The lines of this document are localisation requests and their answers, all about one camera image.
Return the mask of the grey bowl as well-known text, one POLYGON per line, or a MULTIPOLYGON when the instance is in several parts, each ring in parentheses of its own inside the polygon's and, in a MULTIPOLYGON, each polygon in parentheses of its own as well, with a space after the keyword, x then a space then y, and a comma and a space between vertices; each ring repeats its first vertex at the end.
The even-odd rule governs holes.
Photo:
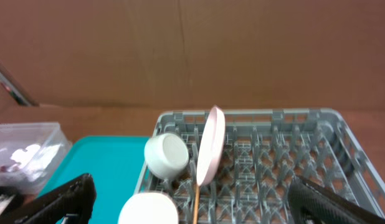
POLYGON ((189 151, 184 141, 173 133, 149 138, 144 149, 145 162, 159 179, 175 179, 189 162, 189 151))

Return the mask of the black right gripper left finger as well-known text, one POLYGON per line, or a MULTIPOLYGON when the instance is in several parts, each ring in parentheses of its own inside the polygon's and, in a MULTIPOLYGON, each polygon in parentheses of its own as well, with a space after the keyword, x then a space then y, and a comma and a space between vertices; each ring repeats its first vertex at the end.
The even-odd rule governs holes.
POLYGON ((88 223, 97 192, 93 177, 82 174, 41 197, 0 216, 2 224, 88 223))

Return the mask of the small white bowl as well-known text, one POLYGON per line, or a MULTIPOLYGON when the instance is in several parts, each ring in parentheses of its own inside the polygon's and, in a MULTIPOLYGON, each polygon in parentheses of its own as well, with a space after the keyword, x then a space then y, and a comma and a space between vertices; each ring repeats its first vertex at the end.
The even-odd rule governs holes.
POLYGON ((119 224, 178 224, 173 200, 161 192, 143 192, 127 200, 118 217, 119 224))

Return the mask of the wooden chopstick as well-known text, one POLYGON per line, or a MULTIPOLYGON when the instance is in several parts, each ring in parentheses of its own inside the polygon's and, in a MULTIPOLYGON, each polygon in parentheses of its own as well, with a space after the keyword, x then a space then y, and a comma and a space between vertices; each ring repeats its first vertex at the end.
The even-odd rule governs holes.
POLYGON ((193 224, 198 222, 198 213, 199 213, 199 198, 200 198, 200 186, 196 184, 196 194, 194 200, 194 210, 193 210, 193 224))

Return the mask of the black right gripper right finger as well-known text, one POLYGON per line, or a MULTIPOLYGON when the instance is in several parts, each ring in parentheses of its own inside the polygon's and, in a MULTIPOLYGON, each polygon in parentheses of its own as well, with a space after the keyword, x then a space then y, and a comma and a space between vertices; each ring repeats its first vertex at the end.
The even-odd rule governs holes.
POLYGON ((300 175, 292 179, 287 199, 295 223, 385 224, 385 218, 300 175))

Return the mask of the large white plate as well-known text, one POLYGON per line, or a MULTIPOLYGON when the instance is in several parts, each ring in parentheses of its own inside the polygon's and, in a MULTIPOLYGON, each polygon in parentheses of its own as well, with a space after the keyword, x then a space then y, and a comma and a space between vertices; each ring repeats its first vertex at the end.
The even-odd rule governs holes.
POLYGON ((208 114, 197 159, 196 180, 198 186, 210 184, 218 170, 226 133, 224 112, 213 106, 208 114))

